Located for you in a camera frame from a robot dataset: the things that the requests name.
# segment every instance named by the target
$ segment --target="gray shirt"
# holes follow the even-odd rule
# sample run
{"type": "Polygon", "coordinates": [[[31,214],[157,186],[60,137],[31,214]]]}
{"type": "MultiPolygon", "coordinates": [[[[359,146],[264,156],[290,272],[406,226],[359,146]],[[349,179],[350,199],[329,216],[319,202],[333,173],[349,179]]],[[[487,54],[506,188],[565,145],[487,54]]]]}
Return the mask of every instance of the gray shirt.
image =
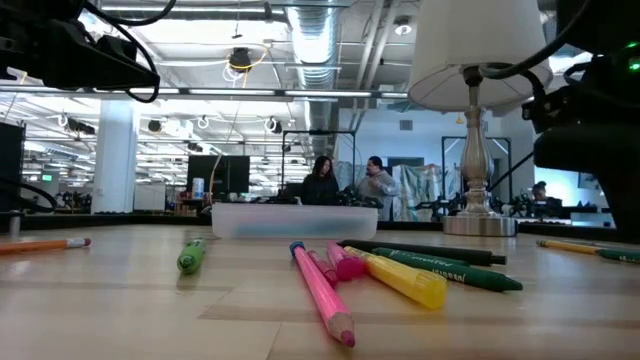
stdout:
{"type": "Polygon", "coordinates": [[[393,180],[391,175],[382,170],[376,175],[367,176],[358,184],[358,192],[362,196],[372,197],[378,199],[384,206],[382,210],[378,212],[379,221],[389,221],[391,214],[391,206],[393,205],[393,197],[398,196],[398,185],[393,180]],[[374,178],[380,182],[382,186],[379,188],[374,187],[370,181],[374,178]]]}

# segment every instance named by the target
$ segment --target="table surface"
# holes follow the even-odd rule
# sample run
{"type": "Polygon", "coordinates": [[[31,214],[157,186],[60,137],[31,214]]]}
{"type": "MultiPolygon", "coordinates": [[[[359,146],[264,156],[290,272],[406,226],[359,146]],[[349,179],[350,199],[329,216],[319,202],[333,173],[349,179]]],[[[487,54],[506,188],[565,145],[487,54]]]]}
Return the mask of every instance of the table surface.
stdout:
{"type": "Polygon", "coordinates": [[[505,254],[508,265],[491,270],[524,291],[449,282],[445,307],[429,311],[370,278],[341,283],[356,323],[350,350],[326,334],[289,240],[214,240],[209,227],[164,225],[22,235],[93,244],[0,257],[2,359],[640,359],[640,266],[539,248],[539,236],[379,232],[505,254]],[[208,241],[203,267],[180,276],[176,258],[194,237],[208,241]]]}

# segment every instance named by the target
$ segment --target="pink colored pencil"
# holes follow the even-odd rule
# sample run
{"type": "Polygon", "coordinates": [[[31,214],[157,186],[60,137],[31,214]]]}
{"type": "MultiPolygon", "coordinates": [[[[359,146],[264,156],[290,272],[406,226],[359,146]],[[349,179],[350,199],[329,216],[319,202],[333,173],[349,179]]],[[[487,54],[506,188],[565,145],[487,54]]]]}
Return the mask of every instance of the pink colored pencil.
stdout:
{"type": "Polygon", "coordinates": [[[320,270],[313,263],[313,260],[311,260],[311,257],[307,255],[304,244],[296,241],[289,246],[289,249],[291,250],[291,255],[298,262],[298,267],[300,267],[304,280],[313,295],[327,331],[344,345],[354,347],[356,338],[349,309],[331,288],[320,270]]]}
{"type": "Polygon", "coordinates": [[[366,264],[362,259],[348,254],[342,246],[331,241],[327,244],[327,252],[329,260],[336,269],[338,279],[349,281],[355,277],[361,276],[365,272],[366,264]]]}
{"type": "Polygon", "coordinates": [[[336,271],[333,269],[333,266],[322,259],[320,255],[313,250],[307,251],[307,255],[309,255],[313,263],[316,264],[316,267],[318,267],[318,270],[320,270],[322,275],[324,275],[324,278],[327,279],[329,285],[333,288],[336,287],[336,285],[338,285],[338,275],[336,275],[336,271]]]}

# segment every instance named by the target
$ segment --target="yellow marker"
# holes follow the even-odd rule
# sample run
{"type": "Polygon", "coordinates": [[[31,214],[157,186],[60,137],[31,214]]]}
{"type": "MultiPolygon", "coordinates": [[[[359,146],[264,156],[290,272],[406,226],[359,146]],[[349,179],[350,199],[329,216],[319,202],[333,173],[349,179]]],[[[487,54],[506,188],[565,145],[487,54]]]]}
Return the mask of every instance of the yellow marker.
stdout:
{"type": "Polygon", "coordinates": [[[536,241],[536,244],[542,247],[551,247],[551,248],[573,251],[573,252],[589,254],[589,255],[597,255],[596,251],[602,249],[594,246],[570,244],[562,241],[553,241],[553,240],[538,240],[536,241]]]}
{"type": "Polygon", "coordinates": [[[363,258],[371,276],[409,298],[429,309],[438,309],[444,305],[447,297],[447,280],[444,277],[350,246],[345,247],[344,250],[351,255],[363,258]]]}

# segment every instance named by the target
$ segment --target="silver lamp base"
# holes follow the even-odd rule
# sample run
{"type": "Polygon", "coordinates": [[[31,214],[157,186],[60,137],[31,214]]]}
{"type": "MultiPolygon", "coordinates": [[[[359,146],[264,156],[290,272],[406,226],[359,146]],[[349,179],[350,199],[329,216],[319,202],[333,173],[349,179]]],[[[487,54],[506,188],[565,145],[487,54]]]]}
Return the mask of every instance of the silver lamp base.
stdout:
{"type": "Polygon", "coordinates": [[[515,219],[508,217],[445,216],[443,231],[448,235],[513,237],[515,219]]]}

